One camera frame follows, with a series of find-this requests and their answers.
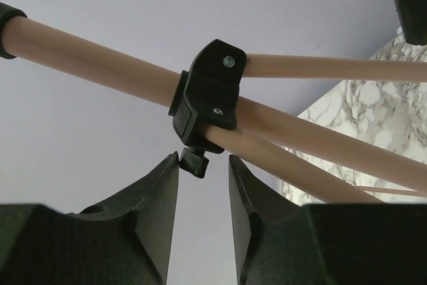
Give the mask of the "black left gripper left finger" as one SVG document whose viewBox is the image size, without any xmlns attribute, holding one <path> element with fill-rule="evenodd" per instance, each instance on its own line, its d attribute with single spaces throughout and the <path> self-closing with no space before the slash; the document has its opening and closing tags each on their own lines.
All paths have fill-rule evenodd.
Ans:
<svg viewBox="0 0 427 285">
<path fill-rule="evenodd" d="M 165 284 L 179 164 L 150 173 L 78 214 L 1 206 L 2 284 Z"/>
</svg>

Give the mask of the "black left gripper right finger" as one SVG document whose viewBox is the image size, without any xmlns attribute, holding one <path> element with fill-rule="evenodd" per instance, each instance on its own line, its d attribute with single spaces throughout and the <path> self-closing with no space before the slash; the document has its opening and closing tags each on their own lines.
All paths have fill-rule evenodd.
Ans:
<svg viewBox="0 0 427 285">
<path fill-rule="evenodd" d="M 425 284 L 424 204 L 297 206 L 229 158 L 239 284 Z"/>
</svg>

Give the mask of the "pink music stand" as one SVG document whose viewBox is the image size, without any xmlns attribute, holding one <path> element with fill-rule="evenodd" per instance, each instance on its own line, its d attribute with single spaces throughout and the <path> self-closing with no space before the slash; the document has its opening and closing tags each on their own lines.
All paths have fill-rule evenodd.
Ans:
<svg viewBox="0 0 427 285">
<path fill-rule="evenodd" d="M 323 202 L 374 203 L 355 187 L 295 156 L 304 152 L 426 195 L 426 166 L 240 96 L 244 77 L 426 81 L 426 64 L 247 54 L 216 39 L 188 71 L 168 69 L 29 19 L 1 5 L 1 56 L 27 61 L 168 108 L 185 145 L 181 168 L 203 177 L 206 152 L 229 151 Z"/>
</svg>

